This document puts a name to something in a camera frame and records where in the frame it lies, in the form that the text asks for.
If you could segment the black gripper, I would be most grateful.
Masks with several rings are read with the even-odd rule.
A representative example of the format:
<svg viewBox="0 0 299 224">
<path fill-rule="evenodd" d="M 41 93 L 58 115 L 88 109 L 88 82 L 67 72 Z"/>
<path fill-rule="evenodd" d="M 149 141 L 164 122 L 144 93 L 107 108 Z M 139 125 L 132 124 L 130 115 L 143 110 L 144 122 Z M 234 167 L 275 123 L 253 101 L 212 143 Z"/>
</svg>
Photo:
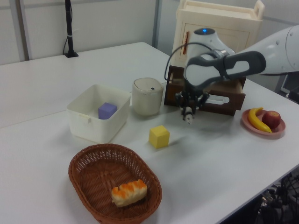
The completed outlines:
<svg viewBox="0 0 299 224">
<path fill-rule="evenodd" d="M 188 104 L 186 99 L 193 99 L 192 112 L 195 114 L 198 109 L 203 107 L 208 98 L 208 92 L 203 91 L 203 89 L 198 86 L 190 84 L 188 81 L 184 83 L 183 93 L 179 92 L 175 94 L 176 104 L 180 108 L 181 114 L 186 114 L 187 112 Z"/>
</svg>

